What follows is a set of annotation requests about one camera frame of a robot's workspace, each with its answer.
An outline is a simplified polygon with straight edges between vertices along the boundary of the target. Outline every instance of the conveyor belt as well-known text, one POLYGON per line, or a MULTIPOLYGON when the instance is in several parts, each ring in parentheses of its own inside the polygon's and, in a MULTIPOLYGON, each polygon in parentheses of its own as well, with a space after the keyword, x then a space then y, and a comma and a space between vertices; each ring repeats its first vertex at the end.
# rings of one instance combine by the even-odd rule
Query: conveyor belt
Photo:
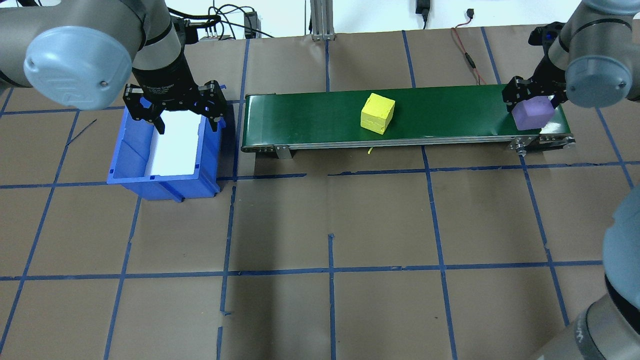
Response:
POLYGON ((502 102, 503 87, 249 95, 242 151, 510 142, 515 138, 528 144, 571 136, 561 108, 544 129, 519 131, 502 102), (360 110, 371 92, 396 100, 384 135, 360 127, 360 110))

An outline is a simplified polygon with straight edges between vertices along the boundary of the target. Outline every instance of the red cable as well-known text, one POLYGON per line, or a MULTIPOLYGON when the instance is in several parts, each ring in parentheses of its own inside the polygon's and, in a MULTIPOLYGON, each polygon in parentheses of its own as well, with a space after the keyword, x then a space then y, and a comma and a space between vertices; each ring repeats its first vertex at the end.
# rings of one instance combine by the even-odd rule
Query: red cable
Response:
MULTIPOLYGON (((455 26, 455 28, 451 28, 451 31, 458 38, 458 43, 460 44, 460 47, 462 48, 462 52, 465 53, 465 54, 467 54, 467 50, 465 49, 465 45, 462 44, 462 39, 460 38, 460 34, 458 34, 458 30, 456 28, 459 27, 459 26, 469 25, 469 23, 471 23, 471 20, 472 19, 469 19, 469 21, 463 22, 462 24, 458 24, 458 25, 455 26)), ((480 72, 478 71, 477 67, 474 68, 474 72, 478 75, 478 85, 480 85, 480 80, 482 80, 482 82, 486 85, 486 81, 484 80, 482 75, 480 75, 480 72)))

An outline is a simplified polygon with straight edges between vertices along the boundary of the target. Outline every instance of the blue bin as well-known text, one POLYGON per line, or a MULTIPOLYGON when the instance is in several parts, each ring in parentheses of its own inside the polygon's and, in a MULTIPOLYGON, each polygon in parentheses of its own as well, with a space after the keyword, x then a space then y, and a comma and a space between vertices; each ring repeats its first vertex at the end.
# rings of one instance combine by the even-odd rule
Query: blue bin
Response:
POLYGON ((205 117, 200 119, 198 150, 192 174, 146 176, 156 129, 145 121, 133 120, 125 108, 107 184, 120 184, 146 200, 173 199, 182 202, 184 199, 214 197, 220 192, 216 173, 221 130, 224 127, 224 119, 218 122, 217 131, 211 129, 205 117))

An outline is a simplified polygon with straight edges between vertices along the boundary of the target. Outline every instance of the purple cube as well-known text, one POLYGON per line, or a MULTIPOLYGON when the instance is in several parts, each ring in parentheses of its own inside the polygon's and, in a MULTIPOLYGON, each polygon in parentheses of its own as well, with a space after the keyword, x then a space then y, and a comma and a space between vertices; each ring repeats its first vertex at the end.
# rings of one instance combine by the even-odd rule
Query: purple cube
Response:
POLYGON ((518 130, 541 129, 547 125, 555 113, 554 106, 546 96, 536 96, 520 101, 511 112, 518 130))

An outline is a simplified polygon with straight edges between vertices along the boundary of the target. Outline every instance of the white wall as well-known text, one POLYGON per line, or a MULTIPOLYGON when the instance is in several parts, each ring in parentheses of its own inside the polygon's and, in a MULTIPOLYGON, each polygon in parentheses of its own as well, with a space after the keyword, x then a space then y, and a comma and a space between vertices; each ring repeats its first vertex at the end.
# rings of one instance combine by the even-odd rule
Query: white wall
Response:
MULTIPOLYGON (((60 0, 41 0, 44 5, 60 0)), ((427 28, 450 28, 465 22, 467 8, 476 11, 470 26, 500 26, 566 22, 580 0, 432 0, 427 28)), ((8 0, 0 7, 15 6, 8 0)), ((176 10, 201 15, 213 4, 211 0, 166 0, 176 10)), ((216 6, 226 2, 218 0, 216 6)), ((275 37, 300 36, 307 33, 309 0, 242 0, 234 3, 252 6, 260 16, 262 30, 275 37)), ((338 33, 359 33, 422 29, 422 17, 415 14, 415 0, 333 0, 333 21, 338 33)), ((229 21, 244 24, 241 13, 229 15, 229 21)), ((242 37, 243 30, 236 28, 242 37)))

